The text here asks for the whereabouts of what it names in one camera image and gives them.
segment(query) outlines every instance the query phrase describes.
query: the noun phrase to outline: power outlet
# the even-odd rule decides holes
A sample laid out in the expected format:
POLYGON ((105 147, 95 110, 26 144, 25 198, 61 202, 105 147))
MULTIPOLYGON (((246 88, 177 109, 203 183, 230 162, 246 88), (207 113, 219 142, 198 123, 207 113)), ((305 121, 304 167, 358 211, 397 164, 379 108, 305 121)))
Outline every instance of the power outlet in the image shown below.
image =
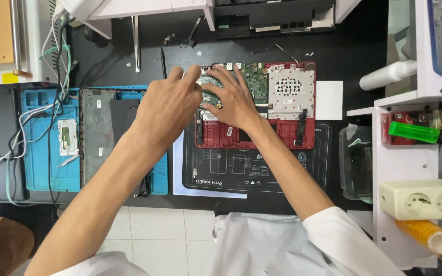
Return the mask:
POLYGON ((379 184, 380 208, 399 221, 442 220, 442 179, 379 184))

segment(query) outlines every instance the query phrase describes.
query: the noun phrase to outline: white shirt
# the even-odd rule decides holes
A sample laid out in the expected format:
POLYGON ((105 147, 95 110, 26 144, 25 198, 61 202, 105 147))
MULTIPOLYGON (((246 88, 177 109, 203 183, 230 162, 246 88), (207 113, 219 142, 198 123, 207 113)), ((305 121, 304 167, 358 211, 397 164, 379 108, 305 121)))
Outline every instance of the white shirt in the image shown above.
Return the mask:
MULTIPOLYGON (((205 275, 404 275, 338 207, 297 216, 231 212, 216 217, 205 275)), ((53 276, 147 276, 123 252, 97 254, 53 276)))

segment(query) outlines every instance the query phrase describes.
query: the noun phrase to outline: white sleeve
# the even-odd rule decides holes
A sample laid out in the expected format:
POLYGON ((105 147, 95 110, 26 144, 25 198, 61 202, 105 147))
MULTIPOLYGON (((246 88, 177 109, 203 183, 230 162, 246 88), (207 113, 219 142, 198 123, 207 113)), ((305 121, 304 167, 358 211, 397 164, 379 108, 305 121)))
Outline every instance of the white sleeve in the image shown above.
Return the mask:
POLYGON ((111 251, 95 256, 51 276, 148 276, 129 262, 124 252, 111 251))
POLYGON ((307 217, 309 240, 345 275, 405 275, 342 209, 307 217))

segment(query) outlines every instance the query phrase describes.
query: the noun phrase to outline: tiled floor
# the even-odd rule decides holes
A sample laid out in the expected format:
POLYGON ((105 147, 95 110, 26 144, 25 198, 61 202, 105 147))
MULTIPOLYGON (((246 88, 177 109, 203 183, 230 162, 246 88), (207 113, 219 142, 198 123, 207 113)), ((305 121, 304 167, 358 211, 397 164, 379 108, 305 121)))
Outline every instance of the tiled floor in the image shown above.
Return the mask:
POLYGON ((214 252, 213 228, 212 211, 122 207, 98 253, 122 251, 150 276, 201 276, 214 252))

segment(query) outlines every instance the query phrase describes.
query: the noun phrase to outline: white paper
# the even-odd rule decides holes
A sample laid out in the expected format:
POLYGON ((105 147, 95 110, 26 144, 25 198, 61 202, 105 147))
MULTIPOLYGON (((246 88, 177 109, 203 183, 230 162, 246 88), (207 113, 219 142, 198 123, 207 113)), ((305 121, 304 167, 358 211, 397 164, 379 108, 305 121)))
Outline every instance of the white paper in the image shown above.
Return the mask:
POLYGON ((316 82, 316 120, 342 120, 341 80, 316 82))
POLYGON ((182 184, 182 169, 184 160, 184 133, 173 143, 173 194, 177 196, 199 196, 216 198, 247 198, 244 193, 225 191, 206 191, 188 189, 182 184))

